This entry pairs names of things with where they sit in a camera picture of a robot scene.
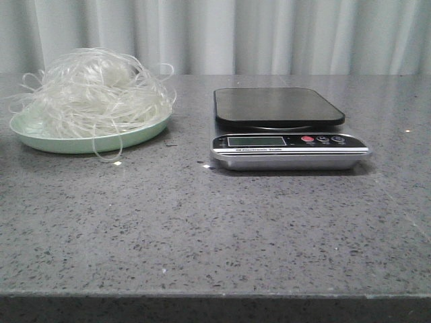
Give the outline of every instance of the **curtain fold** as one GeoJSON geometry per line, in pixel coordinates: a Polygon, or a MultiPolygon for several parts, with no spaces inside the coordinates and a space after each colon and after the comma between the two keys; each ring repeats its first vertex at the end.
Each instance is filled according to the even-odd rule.
{"type": "Polygon", "coordinates": [[[2,0],[0,72],[106,47],[177,74],[431,73],[429,0],[2,0]]]}

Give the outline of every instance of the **speckled granite countertop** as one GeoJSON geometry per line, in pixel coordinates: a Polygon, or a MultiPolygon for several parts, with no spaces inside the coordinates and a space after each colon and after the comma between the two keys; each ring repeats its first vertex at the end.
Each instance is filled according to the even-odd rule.
{"type": "MultiPolygon", "coordinates": [[[[19,81],[1,75],[0,96],[19,81]]],[[[119,166],[26,147],[1,107],[0,295],[429,299],[431,77],[169,82],[168,128],[119,166]],[[213,90],[284,86],[342,110],[370,160],[344,172],[211,160],[213,90]]]]}

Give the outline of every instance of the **mint green plate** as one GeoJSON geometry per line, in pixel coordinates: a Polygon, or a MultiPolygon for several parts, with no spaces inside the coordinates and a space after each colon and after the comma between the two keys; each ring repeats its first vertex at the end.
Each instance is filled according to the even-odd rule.
{"type": "MultiPolygon", "coordinates": [[[[93,153],[92,138],[46,138],[41,136],[42,129],[38,124],[34,109],[16,114],[10,122],[10,127],[22,143],[38,150],[51,153],[93,153]]],[[[155,124],[121,133],[120,135],[109,135],[95,138],[95,146],[98,153],[103,151],[118,150],[121,147],[120,138],[123,141],[123,148],[143,143],[159,133],[168,124],[170,114],[155,124]]]]}

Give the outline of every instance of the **digital kitchen scale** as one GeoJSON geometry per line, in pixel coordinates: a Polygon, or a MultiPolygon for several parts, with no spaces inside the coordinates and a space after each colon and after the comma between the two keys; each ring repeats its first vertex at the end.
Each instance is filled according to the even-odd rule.
{"type": "Polygon", "coordinates": [[[371,150],[344,120],[311,89],[218,89],[211,155],[231,170],[346,170],[371,150]]]}

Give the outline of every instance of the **lcd display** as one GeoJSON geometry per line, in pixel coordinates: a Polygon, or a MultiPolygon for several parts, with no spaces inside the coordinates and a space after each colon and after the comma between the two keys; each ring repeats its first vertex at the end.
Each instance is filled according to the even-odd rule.
{"type": "Polygon", "coordinates": [[[228,137],[229,147],[286,146],[283,137],[228,137]]]}

